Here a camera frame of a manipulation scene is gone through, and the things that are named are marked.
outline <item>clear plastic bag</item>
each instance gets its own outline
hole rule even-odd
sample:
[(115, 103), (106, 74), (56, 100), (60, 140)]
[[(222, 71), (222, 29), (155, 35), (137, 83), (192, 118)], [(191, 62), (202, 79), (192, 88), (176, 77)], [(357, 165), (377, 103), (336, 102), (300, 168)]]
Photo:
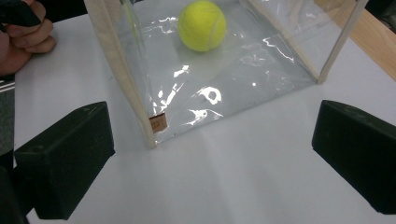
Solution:
[[(103, 24), (95, 22), (93, 2), (85, 1), (101, 40)], [(155, 142), (151, 146), (315, 84), (360, 10), (354, 0), (213, 1), (226, 17), (227, 32), (218, 48), (202, 53), (185, 47), (177, 32), (178, 15), (190, 2), (102, 0), (113, 33), (102, 47), (109, 59), (114, 49), (106, 47), (116, 46), (125, 61), (129, 77), (118, 80), (127, 96), (132, 91), (138, 98), (129, 99), (139, 108), (148, 141)], [(122, 10), (109, 9), (116, 4)], [(341, 16), (346, 18), (337, 22)], [(131, 87), (125, 87), (126, 79)], [(166, 127), (151, 132), (145, 119), (159, 115)]]

